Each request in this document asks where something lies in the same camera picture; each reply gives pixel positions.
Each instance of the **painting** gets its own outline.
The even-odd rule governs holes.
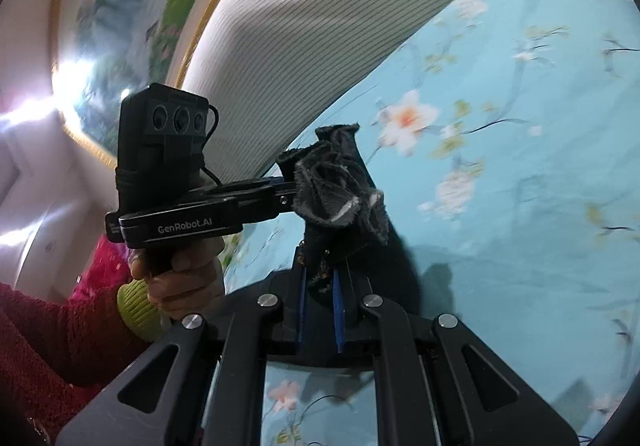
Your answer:
[[[112,168],[120,102],[149,83],[167,82],[195,1],[53,0],[53,84],[66,131]],[[210,16],[214,7],[206,9]]]

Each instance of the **silver screw head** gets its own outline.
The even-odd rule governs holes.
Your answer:
[[[199,314],[187,314],[184,318],[182,318],[182,326],[185,329],[197,329],[200,325],[202,325],[202,316]]]
[[[362,299],[362,303],[364,307],[380,307],[382,305],[382,297],[377,294],[367,294]]]
[[[441,314],[438,317],[438,325],[446,329],[452,329],[458,324],[458,318],[453,314]]]
[[[270,292],[258,296],[258,305],[260,307],[273,307],[278,303],[278,297]]]

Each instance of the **person's hand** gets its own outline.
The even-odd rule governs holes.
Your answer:
[[[217,256],[225,248],[222,238],[198,240],[174,253],[172,270],[151,276],[143,250],[129,257],[131,275],[145,280],[148,300],[173,319],[215,306],[225,294],[222,266]]]

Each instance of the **black cable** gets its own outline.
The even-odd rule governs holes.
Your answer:
[[[213,105],[209,105],[209,110],[213,112],[215,119],[213,120],[213,126],[207,132],[207,137],[204,138],[204,144],[202,145],[203,147],[209,142],[210,137],[213,136],[213,133],[216,131],[218,123],[220,122],[220,113],[218,112],[218,109]]]
[[[222,181],[217,178],[216,174],[214,174],[211,170],[207,169],[206,166],[203,166],[201,170],[210,178],[212,178],[218,186],[222,186]]]
[[[209,110],[213,112],[214,120],[213,120],[213,126],[209,129],[209,131],[207,132],[207,136],[204,138],[204,144],[202,145],[203,149],[206,146],[206,144],[209,142],[209,139],[211,138],[211,136],[213,136],[213,133],[216,131],[216,128],[218,127],[218,123],[220,122],[220,113],[218,112],[218,109],[213,105],[209,105]],[[218,186],[222,186],[222,181],[210,169],[208,169],[206,166],[203,166],[201,170],[210,179],[212,179]]]

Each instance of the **red sweater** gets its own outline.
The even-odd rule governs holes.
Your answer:
[[[148,346],[120,318],[117,291],[58,305],[0,283],[0,376],[53,439],[87,403],[70,384],[107,384]]]
[[[105,287],[122,285],[131,281],[127,257],[129,249],[125,244],[114,244],[102,235],[94,249],[91,265],[82,273],[70,298],[89,300]]]

